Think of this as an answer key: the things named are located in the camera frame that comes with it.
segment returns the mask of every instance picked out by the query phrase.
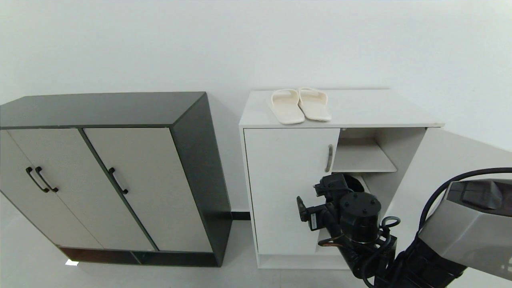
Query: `cabinet door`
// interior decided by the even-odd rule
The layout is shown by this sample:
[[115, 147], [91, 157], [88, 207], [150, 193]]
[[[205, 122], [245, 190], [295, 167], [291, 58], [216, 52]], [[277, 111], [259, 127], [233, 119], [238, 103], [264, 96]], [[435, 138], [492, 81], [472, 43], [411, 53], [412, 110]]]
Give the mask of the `cabinet door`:
[[212, 252], [168, 128], [85, 132], [158, 249]]
[[11, 130], [10, 134], [104, 248], [152, 250], [78, 130]]
[[339, 129], [244, 129], [260, 254], [315, 254], [318, 231], [301, 222], [295, 199], [325, 203], [313, 185], [330, 174], [329, 145], [336, 151], [338, 136]]
[[[76, 219], [52, 191], [43, 192], [37, 184], [34, 166], [12, 140], [7, 131], [0, 131], [0, 189], [9, 200], [43, 232], [60, 246], [101, 249], [101, 245]], [[26, 168], [32, 168], [30, 179]]]
[[[391, 231], [399, 239], [397, 250], [411, 243], [425, 203], [445, 181], [471, 170], [510, 166], [512, 153], [509, 151], [441, 128], [428, 128], [387, 212], [388, 216], [402, 219]], [[511, 177], [511, 174], [492, 174], [478, 178]]]

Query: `gray floor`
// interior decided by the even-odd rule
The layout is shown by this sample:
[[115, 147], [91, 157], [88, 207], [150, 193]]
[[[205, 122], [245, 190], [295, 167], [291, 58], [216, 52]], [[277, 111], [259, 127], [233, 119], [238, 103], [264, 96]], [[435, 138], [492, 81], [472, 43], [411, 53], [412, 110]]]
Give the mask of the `gray floor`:
[[[3, 196], [1, 204], [1, 287], [365, 287], [348, 271], [258, 270], [249, 221], [235, 221], [221, 268], [183, 268], [80, 263], [67, 260]], [[510, 287], [510, 282], [467, 271], [450, 287]]]

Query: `pair of slippers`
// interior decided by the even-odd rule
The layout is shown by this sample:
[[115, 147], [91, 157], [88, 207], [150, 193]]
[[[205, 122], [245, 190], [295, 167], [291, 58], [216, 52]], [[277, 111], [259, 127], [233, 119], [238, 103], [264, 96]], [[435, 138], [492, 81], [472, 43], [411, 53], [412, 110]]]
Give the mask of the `pair of slippers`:
[[313, 88], [281, 89], [272, 93], [268, 103], [282, 124], [302, 123], [310, 120], [329, 121], [327, 94]]

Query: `dark gray cabinet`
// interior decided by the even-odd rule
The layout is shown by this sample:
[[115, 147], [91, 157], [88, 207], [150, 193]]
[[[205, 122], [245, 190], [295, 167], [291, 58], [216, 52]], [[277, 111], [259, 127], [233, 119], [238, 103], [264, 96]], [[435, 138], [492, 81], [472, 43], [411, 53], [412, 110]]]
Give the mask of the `dark gray cabinet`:
[[220, 266], [231, 227], [204, 92], [0, 106], [2, 193], [76, 261]]

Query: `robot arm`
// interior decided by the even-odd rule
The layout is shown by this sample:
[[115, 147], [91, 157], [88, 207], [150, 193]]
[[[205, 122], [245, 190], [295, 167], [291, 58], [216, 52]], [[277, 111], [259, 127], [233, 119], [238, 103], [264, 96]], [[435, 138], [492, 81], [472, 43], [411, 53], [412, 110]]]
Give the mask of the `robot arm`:
[[[386, 217], [378, 223], [378, 199], [361, 193], [349, 175], [329, 175], [314, 186], [325, 204], [307, 208], [297, 197], [297, 205], [312, 231], [329, 231], [331, 238], [318, 245], [337, 247], [354, 276], [368, 287], [446, 287], [467, 267], [512, 280], [512, 181], [461, 181], [494, 173], [512, 173], [512, 168], [471, 171], [439, 187], [423, 210], [413, 243], [396, 258], [397, 239], [390, 228], [400, 220]], [[373, 276], [371, 284], [368, 278]]]

